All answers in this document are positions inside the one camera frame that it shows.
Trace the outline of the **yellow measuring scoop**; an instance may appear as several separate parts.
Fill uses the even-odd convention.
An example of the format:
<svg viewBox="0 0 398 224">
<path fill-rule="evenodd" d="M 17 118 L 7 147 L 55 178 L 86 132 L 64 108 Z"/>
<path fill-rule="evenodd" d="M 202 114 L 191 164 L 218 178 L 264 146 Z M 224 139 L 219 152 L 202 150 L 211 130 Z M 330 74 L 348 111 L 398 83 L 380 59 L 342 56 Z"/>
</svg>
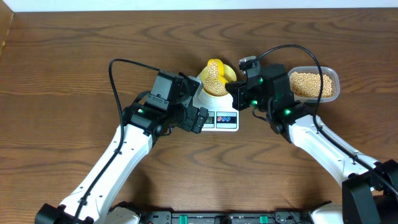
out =
<svg viewBox="0 0 398 224">
<path fill-rule="evenodd" d="M 220 59 L 210 59 L 207 64 L 207 69 L 210 78 L 219 80 L 223 85 L 228 83 L 227 79 L 224 77 L 224 63 Z"/>
</svg>

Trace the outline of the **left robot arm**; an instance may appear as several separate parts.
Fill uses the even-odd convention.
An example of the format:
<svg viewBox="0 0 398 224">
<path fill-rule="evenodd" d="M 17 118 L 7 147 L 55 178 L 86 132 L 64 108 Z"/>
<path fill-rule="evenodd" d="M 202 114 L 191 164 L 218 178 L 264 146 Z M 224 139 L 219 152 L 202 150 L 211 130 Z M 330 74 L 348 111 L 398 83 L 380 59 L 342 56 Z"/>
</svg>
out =
<svg viewBox="0 0 398 224">
<path fill-rule="evenodd" d="M 183 74 L 158 73 L 151 91 L 140 93 L 120 111 L 113 140 L 83 182 L 59 206 L 44 204 L 36 223 L 104 223 L 127 178 L 158 138 L 174 127 L 200 133 L 208 110 L 192 105 L 203 83 Z"/>
</svg>

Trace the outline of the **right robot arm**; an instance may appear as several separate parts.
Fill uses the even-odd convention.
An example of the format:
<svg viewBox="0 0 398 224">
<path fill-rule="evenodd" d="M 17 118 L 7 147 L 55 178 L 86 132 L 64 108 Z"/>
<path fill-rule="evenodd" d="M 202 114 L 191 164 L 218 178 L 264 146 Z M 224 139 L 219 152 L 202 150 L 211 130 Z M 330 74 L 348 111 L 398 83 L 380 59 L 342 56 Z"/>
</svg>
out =
<svg viewBox="0 0 398 224">
<path fill-rule="evenodd" d="M 331 202 L 303 215 L 307 223 L 397 223 L 397 162 L 379 162 L 342 140 L 307 105 L 295 100 L 283 65 L 254 65 L 247 79 L 226 84 L 233 108 L 267 115 L 273 131 L 309 153 L 342 189 Z"/>
</svg>

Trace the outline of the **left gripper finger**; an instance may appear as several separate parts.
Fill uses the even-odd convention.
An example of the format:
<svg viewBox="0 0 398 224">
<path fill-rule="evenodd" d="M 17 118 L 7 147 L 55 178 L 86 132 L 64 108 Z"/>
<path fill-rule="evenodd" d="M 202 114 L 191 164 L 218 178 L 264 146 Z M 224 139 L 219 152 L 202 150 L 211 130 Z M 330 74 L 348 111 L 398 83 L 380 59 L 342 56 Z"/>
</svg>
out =
<svg viewBox="0 0 398 224">
<path fill-rule="evenodd" d="M 203 82 L 193 76 L 187 76 L 185 80 L 187 81 L 188 95 L 194 98 L 197 97 L 203 89 Z"/>
<path fill-rule="evenodd" d="M 208 110 L 204 107 L 201 107 L 197 114 L 197 118 L 195 120 L 195 124 L 192 129 L 194 133 L 196 134 L 201 133 L 203 125 L 205 124 L 205 121 L 208 119 L 208 116 L 209 116 Z"/>
</svg>

